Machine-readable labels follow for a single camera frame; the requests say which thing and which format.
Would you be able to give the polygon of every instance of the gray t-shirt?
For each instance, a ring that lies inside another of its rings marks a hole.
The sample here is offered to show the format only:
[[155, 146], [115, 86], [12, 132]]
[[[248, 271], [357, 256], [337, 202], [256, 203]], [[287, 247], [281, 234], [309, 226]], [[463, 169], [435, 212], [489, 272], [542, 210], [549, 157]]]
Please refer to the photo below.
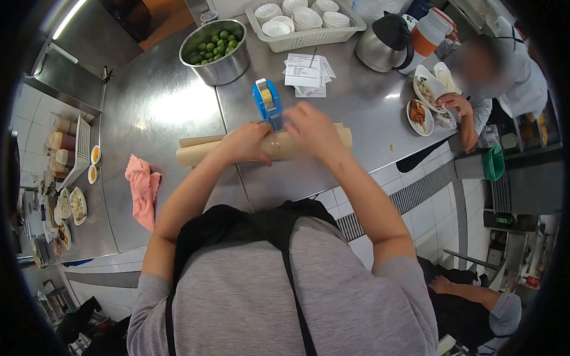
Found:
[[[417, 260], [401, 256], [373, 273], [340, 231], [299, 218], [291, 265], [319, 355], [435, 355], [435, 314]], [[142, 275], [127, 336], [129, 355], [168, 355], [171, 283]], [[219, 244], [188, 261], [173, 301], [178, 355], [304, 355], [293, 292], [269, 242]]]
[[[491, 314], [489, 325], [497, 336], [511, 335], [519, 327], [522, 307], [520, 297], [513, 293], [503, 293]], [[477, 349], [478, 355], [492, 355], [507, 341], [507, 338], [494, 338]]]

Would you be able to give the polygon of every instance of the lime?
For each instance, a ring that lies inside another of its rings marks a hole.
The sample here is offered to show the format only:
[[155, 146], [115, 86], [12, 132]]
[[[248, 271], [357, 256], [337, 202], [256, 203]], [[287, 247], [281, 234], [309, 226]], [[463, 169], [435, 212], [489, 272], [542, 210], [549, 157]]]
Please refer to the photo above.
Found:
[[190, 57], [190, 64], [197, 64], [201, 60], [200, 55]]

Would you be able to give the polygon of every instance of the pink towel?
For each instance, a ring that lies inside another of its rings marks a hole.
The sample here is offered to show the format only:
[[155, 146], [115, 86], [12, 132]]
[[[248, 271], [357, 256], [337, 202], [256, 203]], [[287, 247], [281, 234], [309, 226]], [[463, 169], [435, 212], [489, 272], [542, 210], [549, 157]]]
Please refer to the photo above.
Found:
[[160, 173], [151, 174], [148, 163], [131, 154], [125, 178], [131, 182], [133, 217], [150, 232], [154, 231], [153, 203], [160, 183]]

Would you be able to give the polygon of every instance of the white basket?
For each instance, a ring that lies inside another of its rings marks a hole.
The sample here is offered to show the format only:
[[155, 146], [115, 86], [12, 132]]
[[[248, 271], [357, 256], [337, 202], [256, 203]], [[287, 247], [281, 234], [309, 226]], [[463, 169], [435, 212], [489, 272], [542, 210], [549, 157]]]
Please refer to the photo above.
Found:
[[55, 184], [58, 191], [75, 182], [91, 164], [90, 139], [91, 126], [80, 115], [77, 119], [77, 132], [75, 133], [75, 164], [63, 182]]
[[[309, 7], [315, 2], [315, 0], [309, 0]], [[263, 42], [269, 44], [274, 52], [283, 52], [294, 50], [296, 48], [317, 46], [326, 43], [337, 43], [346, 42], [352, 35], [358, 31], [366, 30], [366, 24], [362, 18], [356, 14], [347, 5], [338, 2], [339, 11], [341, 14], [348, 16], [350, 21], [350, 27], [339, 27], [339, 28], [321, 28], [318, 30], [293, 32], [288, 35], [279, 37], [269, 37], [265, 36], [261, 30], [261, 26], [257, 18], [254, 15], [255, 10], [261, 6], [268, 3], [274, 3], [281, 7], [283, 0], [251, 0], [245, 5], [246, 15], [249, 19], [253, 31], [257, 34], [257, 37]]]

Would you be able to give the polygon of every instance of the black apron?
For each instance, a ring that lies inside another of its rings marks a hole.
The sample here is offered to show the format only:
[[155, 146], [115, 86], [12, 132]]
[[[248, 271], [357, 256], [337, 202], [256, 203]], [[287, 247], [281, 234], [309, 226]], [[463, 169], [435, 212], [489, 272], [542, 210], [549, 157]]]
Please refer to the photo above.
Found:
[[308, 356], [316, 356], [315, 345], [297, 298], [289, 254], [291, 232], [295, 227], [295, 222], [301, 216], [314, 216], [338, 228], [334, 218], [327, 212], [323, 204], [317, 200], [310, 199], [303, 199], [298, 202], [286, 201], [280, 207], [254, 214], [248, 214], [227, 205], [216, 205], [208, 209], [204, 214], [188, 221], [181, 228], [174, 255], [172, 290], [168, 298], [166, 298], [166, 340], [170, 356], [176, 356], [172, 302], [176, 294], [176, 286], [188, 258], [199, 249], [220, 242], [230, 240], [241, 240], [245, 243], [251, 242], [250, 240], [236, 239], [235, 237], [232, 239], [229, 237], [240, 236], [240, 232], [244, 231], [252, 232], [255, 235], [253, 236], [254, 239], [266, 240], [281, 251], [289, 284], [295, 297], [295, 306], [305, 352]]

